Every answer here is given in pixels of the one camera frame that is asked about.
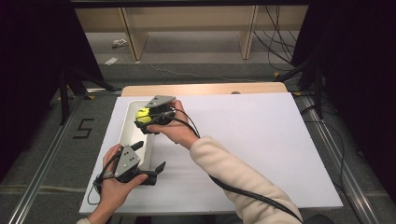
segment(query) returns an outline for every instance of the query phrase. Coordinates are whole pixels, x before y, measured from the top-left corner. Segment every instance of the cable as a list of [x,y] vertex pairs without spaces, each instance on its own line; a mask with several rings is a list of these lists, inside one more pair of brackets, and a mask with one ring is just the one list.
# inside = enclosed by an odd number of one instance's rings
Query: cable
[[195,126],[195,123],[194,123],[194,121],[192,121],[192,119],[186,114],[186,112],[184,112],[184,111],[182,111],[182,110],[179,110],[179,109],[175,109],[176,111],[179,111],[179,112],[181,112],[181,113],[183,113],[190,121],[191,121],[191,124],[192,124],[192,126],[194,127],[194,129],[195,129],[195,131],[196,131],[196,135],[197,135],[197,137],[201,137],[201,135],[199,134],[199,132],[198,132],[198,129],[197,129],[197,127]]
[[97,204],[99,204],[99,203],[91,203],[91,202],[90,202],[90,196],[91,196],[92,190],[93,190],[93,188],[95,188],[96,192],[99,194],[99,197],[100,197],[100,195],[101,195],[101,190],[102,190],[102,182],[103,182],[103,180],[113,178],[113,177],[104,178],[105,172],[106,172],[108,166],[110,166],[111,162],[113,162],[115,159],[119,158],[120,155],[121,155],[121,151],[118,151],[113,157],[111,157],[111,159],[107,162],[107,164],[106,164],[105,167],[103,168],[102,173],[99,174],[99,176],[97,176],[97,177],[95,178],[95,180],[93,181],[91,190],[90,190],[90,192],[88,193],[88,196],[87,196],[88,204],[90,204],[90,205],[97,205]]
[[315,106],[314,106],[314,105],[311,105],[311,106],[307,107],[306,109],[300,111],[300,114],[302,115],[302,114],[304,114],[305,112],[307,112],[307,111],[309,111],[309,110],[311,110],[311,109],[315,109]]
[[301,223],[303,223],[300,220],[300,218],[297,217],[297,215],[295,215],[291,210],[289,210],[288,207],[286,207],[285,205],[283,205],[281,203],[278,203],[278,202],[276,202],[276,201],[274,201],[274,200],[272,200],[270,198],[267,198],[267,197],[262,196],[262,195],[257,194],[257,193],[253,193],[253,192],[250,192],[250,191],[247,191],[247,190],[238,189],[238,188],[229,186],[229,185],[224,184],[223,182],[219,181],[218,179],[216,179],[215,177],[213,177],[211,175],[210,175],[210,178],[213,180],[213,182],[215,182],[222,189],[228,190],[228,191],[233,192],[233,193],[241,194],[241,195],[247,196],[249,198],[252,198],[252,199],[255,199],[255,200],[258,200],[258,201],[262,201],[264,203],[268,203],[268,204],[272,205],[273,207],[275,207],[277,209],[280,209],[283,212],[285,212],[285,213],[297,218]]
[[165,116],[165,117],[166,117],[167,119],[172,119],[172,120],[175,120],[175,121],[177,121],[177,122],[180,122],[180,123],[186,125],[190,130],[192,130],[192,132],[195,134],[195,136],[200,137],[199,134],[198,134],[198,132],[196,132],[196,131],[191,127],[191,125],[190,125],[188,122],[186,122],[186,121],[184,121],[184,120],[182,120],[182,119],[177,119],[177,118],[175,118],[175,117],[171,117],[171,116]]
[[291,33],[291,31],[289,31],[289,34],[291,35],[291,37],[294,39],[294,41],[297,41],[297,38],[294,37],[294,35]]
[[168,73],[170,73],[170,74],[177,75],[177,76],[190,76],[190,77],[200,77],[200,78],[216,78],[216,79],[222,79],[222,80],[226,80],[226,81],[259,82],[258,80],[252,80],[252,79],[225,78],[225,77],[204,77],[204,76],[198,76],[198,75],[190,74],[190,73],[176,73],[176,72],[172,72],[172,71],[167,70],[167,69],[156,68],[156,67],[154,67],[154,65],[152,65],[152,63],[150,63],[149,65],[150,65],[154,70],[162,71],[162,72],[168,72]]
[[358,212],[356,211],[356,209],[355,209],[355,207],[353,206],[353,204],[352,204],[352,202],[350,201],[350,199],[347,197],[347,191],[346,191],[345,188],[344,188],[343,172],[344,172],[344,160],[345,160],[345,152],[346,152],[346,151],[345,151],[345,146],[344,146],[344,141],[343,141],[342,135],[341,135],[332,125],[330,125],[329,123],[325,123],[325,122],[323,122],[323,121],[318,121],[318,120],[305,120],[304,122],[305,122],[305,123],[319,123],[319,124],[325,125],[326,127],[331,128],[332,130],[334,130],[334,131],[337,133],[338,138],[339,138],[340,141],[341,141],[341,149],[342,149],[342,153],[341,153],[341,154],[342,154],[342,155],[341,155],[341,166],[340,166],[340,177],[339,177],[339,178],[340,178],[340,179],[339,179],[340,185],[336,184],[333,180],[332,180],[332,182],[333,182],[334,185],[335,185],[337,188],[339,188],[339,189],[342,191],[342,193],[345,195],[346,200],[347,200],[347,202],[349,203],[349,206],[351,207],[352,212],[354,213],[356,219],[359,221],[359,223],[362,223],[362,222],[361,222],[361,218],[360,218],[359,215],[358,215]]
[[[269,36],[267,33],[265,33],[265,31],[262,31],[269,39],[271,39],[271,36]],[[286,44],[286,43],[282,43],[282,42],[280,42],[280,41],[277,41],[277,40],[273,40],[274,42],[276,42],[277,44],[280,44],[280,45],[286,45],[286,46],[288,46],[288,47],[291,47],[291,48],[295,48],[293,45],[290,45],[290,44]]]
[[262,43],[262,45],[263,45],[266,49],[268,49],[269,52],[273,53],[276,57],[278,57],[279,59],[283,60],[285,63],[290,63],[290,61],[289,61],[288,59],[285,59],[284,57],[280,56],[276,51],[274,51],[273,49],[271,49],[270,46],[268,46],[267,44],[265,44],[265,43],[259,38],[259,36],[257,35],[256,32],[253,32],[253,34],[257,37],[257,39],[259,39],[260,43]]
[[[286,49],[288,50],[288,53],[289,53],[290,56],[291,56],[291,52],[290,52],[288,46],[286,45],[286,42],[285,42],[285,40],[283,39],[282,35],[280,34],[280,31],[279,31],[279,14],[280,14],[280,7],[279,7],[279,6],[276,6],[276,23],[274,22],[274,19],[272,18],[271,13],[269,12],[267,6],[265,6],[265,10],[267,11],[268,16],[269,16],[269,18],[270,18],[270,20],[271,20],[271,23],[273,24],[274,29],[275,29],[272,38],[274,39],[275,33],[278,33],[278,35],[279,35],[279,40],[280,40],[280,42],[282,42],[282,49],[285,51],[285,49],[283,48],[283,46],[285,46]],[[286,57],[287,57],[287,58],[289,59],[289,61],[290,61],[290,58],[289,58],[288,53],[287,53],[286,51],[285,51],[285,53],[286,53]]]

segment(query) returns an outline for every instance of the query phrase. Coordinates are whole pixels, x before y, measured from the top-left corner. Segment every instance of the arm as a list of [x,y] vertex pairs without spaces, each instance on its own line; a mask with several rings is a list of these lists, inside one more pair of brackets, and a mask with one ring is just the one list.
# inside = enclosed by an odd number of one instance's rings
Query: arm
[[[112,147],[103,158],[105,166],[120,149],[120,144]],[[112,162],[107,171],[114,169]],[[105,179],[102,184],[101,200],[96,209],[88,217],[78,221],[78,224],[102,224],[106,223],[113,213],[125,203],[128,194],[135,187],[139,186],[147,179],[147,175],[138,175],[128,183],[121,183],[115,178]]]
[[[184,111],[179,100],[173,101],[172,106]],[[176,117],[188,122],[188,119],[181,112],[177,111]],[[232,155],[212,138],[203,137],[199,139],[188,127],[177,121],[172,121],[165,126],[150,125],[148,130],[154,133],[164,133],[173,142],[180,143],[183,147],[189,149],[192,159],[209,175],[221,182],[271,198],[287,206],[294,214],[301,217],[297,207],[285,192]],[[225,194],[235,203],[236,213],[244,220],[244,223],[300,223],[295,217],[275,209],[267,203],[229,191],[225,191]]]

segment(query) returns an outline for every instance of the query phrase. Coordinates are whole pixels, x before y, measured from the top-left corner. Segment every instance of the black cable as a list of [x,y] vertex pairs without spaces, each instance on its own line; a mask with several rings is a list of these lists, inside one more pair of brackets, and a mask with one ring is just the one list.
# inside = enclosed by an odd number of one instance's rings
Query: black cable
[[297,38],[294,37],[294,35],[291,33],[291,31],[289,31],[289,34],[291,35],[291,37],[294,39],[294,41],[297,41]]
[[341,153],[341,166],[340,166],[340,177],[339,177],[339,178],[340,178],[340,179],[339,179],[340,185],[336,184],[333,180],[332,180],[332,182],[333,182],[334,185],[335,185],[337,188],[339,188],[339,189],[342,191],[342,193],[346,196],[346,200],[347,200],[347,202],[349,203],[349,206],[351,207],[352,212],[354,213],[356,219],[359,221],[359,223],[362,223],[362,222],[361,222],[361,218],[360,218],[359,215],[358,215],[358,212],[356,211],[356,209],[355,209],[355,207],[353,206],[352,202],[351,202],[350,199],[348,198],[348,196],[347,196],[347,191],[346,191],[345,188],[344,188],[343,172],[344,172],[344,160],[345,160],[345,152],[346,152],[346,151],[345,151],[345,146],[344,146],[344,141],[343,141],[342,135],[341,135],[332,125],[330,125],[329,123],[325,123],[325,122],[323,122],[323,121],[316,121],[316,120],[305,120],[304,122],[305,122],[305,123],[319,123],[319,124],[325,125],[326,127],[331,128],[332,130],[334,130],[334,131],[337,133],[338,138],[340,139],[340,142],[341,142],[341,149],[342,149],[342,153]]
[[[267,33],[265,33],[265,31],[262,31],[264,34],[265,34],[265,36],[267,36],[269,39],[272,39],[272,37],[271,36],[269,36]],[[280,44],[280,45],[287,45],[288,47],[291,47],[291,48],[295,48],[293,45],[291,45],[291,44],[287,44],[287,43],[282,43],[282,42],[279,42],[278,40],[273,40],[274,42],[276,42],[277,44]]]
[[[282,42],[283,44],[282,44],[282,49],[285,51],[285,49],[283,48],[283,46],[284,46],[284,44],[286,44],[286,42],[285,42],[285,40],[283,39],[283,37],[282,37],[282,35],[280,34],[280,31],[279,31],[279,13],[280,13],[280,7],[279,6],[276,6],[276,23],[274,22],[274,19],[272,18],[272,16],[271,16],[271,14],[270,14],[270,12],[269,12],[269,10],[268,10],[268,7],[267,6],[265,6],[265,10],[267,11],[267,13],[268,13],[268,16],[269,16],[269,18],[270,18],[270,20],[271,20],[271,23],[273,24],[273,26],[274,26],[274,33],[273,33],[273,38],[272,39],[274,39],[274,36],[275,36],[275,33],[278,33],[278,35],[279,35],[279,40],[280,40],[280,42]],[[289,52],[289,54],[291,55],[291,52],[290,52],[290,50],[289,50],[289,48],[287,47],[287,46],[285,46],[286,47],[286,49],[288,50],[288,52]],[[286,54],[286,57],[289,59],[289,61],[290,61],[290,58],[289,58],[289,55],[288,55],[288,53],[285,51],[285,54]]]
[[254,35],[257,37],[257,39],[259,39],[260,43],[262,43],[262,45],[263,45],[266,49],[268,49],[268,51],[270,51],[271,53],[273,53],[276,57],[278,57],[279,59],[283,60],[284,62],[290,63],[289,60],[287,60],[287,59],[285,59],[284,57],[280,56],[276,51],[274,51],[274,50],[271,49],[267,44],[265,44],[265,43],[259,38],[259,36],[257,35],[256,32],[253,32],[253,33],[254,33]]
[[100,190],[98,187],[100,186],[100,188],[101,188],[103,180],[109,179],[109,178],[114,178],[114,177],[104,178],[105,172],[106,172],[108,166],[110,166],[111,162],[113,162],[115,159],[119,158],[120,155],[121,155],[121,151],[118,151],[113,157],[111,157],[111,159],[107,162],[107,164],[106,164],[105,167],[103,168],[101,174],[99,174],[99,176],[97,176],[97,177],[95,178],[95,180],[93,181],[92,188],[91,188],[91,190],[90,190],[90,192],[88,193],[88,196],[87,196],[88,204],[90,204],[90,205],[97,205],[97,204],[99,204],[99,203],[91,203],[91,202],[90,202],[90,196],[91,196],[92,190],[93,190],[93,188],[95,188],[96,192],[97,192],[97,193],[99,194],[99,196],[100,196],[100,194],[101,194],[100,191],[101,191],[101,190]]
[[283,48],[283,46],[285,46],[285,48],[288,50],[288,53],[290,54],[290,57],[292,58],[292,54],[288,48],[288,44],[286,44],[286,41],[283,39],[282,35],[280,34],[280,27],[279,27],[279,16],[280,16],[280,6],[276,6],[276,27],[277,27],[277,34],[279,35],[279,40],[280,42],[282,42],[282,49],[285,51],[285,49]]
[[270,198],[267,198],[267,197],[262,196],[262,195],[257,194],[257,193],[253,193],[253,192],[250,192],[250,191],[247,191],[247,190],[244,190],[244,189],[238,189],[238,188],[229,186],[229,185],[224,184],[223,182],[219,181],[218,179],[216,179],[215,177],[213,177],[211,175],[210,175],[210,178],[213,180],[213,182],[215,182],[222,189],[225,189],[225,190],[228,190],[230,192],[237,193],[237,194],[240,194],[240,195],[247,196],[247,197],[252,198],[254,200],[258,200],[258,201],[261,201],[261,202],[264,202],[264,203],[268,203],[268,204],[272,205],[273,207],[275,207],[277,209],[280,209],[281,211],[283,211],[283,212],[285,212],[285,213],[297,218],[301,223],[303,223],[300,220],[300,218],[297,217],[297,215],[295,215],[291,210],[289,210],[288,207],[286,207],[285,205],[283,205],[281,203],[278,203],[277,201],[274,201],[274,200],[272,200]]
[[181,112],[181,113],[183,113],[190,121],[191,121],[191,124],[192,124],[192,126],[194,127],[194,129],[195,129],[195,131],[196,131],[196,133],[197,133],[197,137],[201,137],[201,135],[199,134],[199,132],[198,132],[198,129],[197,129],[197,127],[195,126],[195,123],[194,123],[194,121],[192,121],[192,119],[186,114],[186,112],[184,112],[184,111],[182,111],[182,110],[179,110],[179,109],[175,109],[176,111],[179,111],[179,112]]
[[314,105],[311,105],[311,106],[307,107],[306,109],[300,111],[300,114],[302,115],[302,114],[304,114],[305,112],[307,112],[307,111],[309,111],[309,110],[311,110],[311,109],[315,109],[315,106],[314,106]]
[[180,123],[186,125],[190,130],[192,130],[192,132],[195,134],[195,136],[199,137],[199,134],[191,127],[191,125],[188,122],[186,122],[186,121],[184,121],[182,119],[177,119],[175,117],[171,117],[171,116],[165,116],[165,117],[167,119],[172,119],[172,120],[175,120],[177,122],[180,122]]

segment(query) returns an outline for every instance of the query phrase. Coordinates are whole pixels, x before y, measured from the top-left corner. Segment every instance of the cream sweater sleeve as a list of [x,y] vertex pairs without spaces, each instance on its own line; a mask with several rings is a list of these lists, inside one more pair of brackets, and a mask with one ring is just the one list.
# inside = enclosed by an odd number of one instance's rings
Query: cream sweater sleeve
[[[203,170],[221,182],[271,198],[288,207],[289,210],[301,218],[298,208],[284,191],[274,186],[265,176],[245,162],[232,155],[211,137],[200,138],[192,144],[190,154]],[[272,205],[226,190],[224,192],[235,203],[236,214],[242,218],[245,224],[300,223],[295,217],[274,208]]]
[[80,219],[77,224],[91,224],[91,222],[87,218]]

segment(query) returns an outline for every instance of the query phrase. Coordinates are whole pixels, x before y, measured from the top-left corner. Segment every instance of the yellow component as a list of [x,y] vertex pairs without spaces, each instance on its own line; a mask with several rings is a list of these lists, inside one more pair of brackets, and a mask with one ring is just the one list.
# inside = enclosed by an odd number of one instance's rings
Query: yellow component
[[301,94],[301,92],[300,91],[294,91],[294,92],[292,92],[295,96],[301,96],[302,94]]
[[149,116],[149,108],[139,109],[136,113],[136,120],[142,123],[149,123],[151,117]]

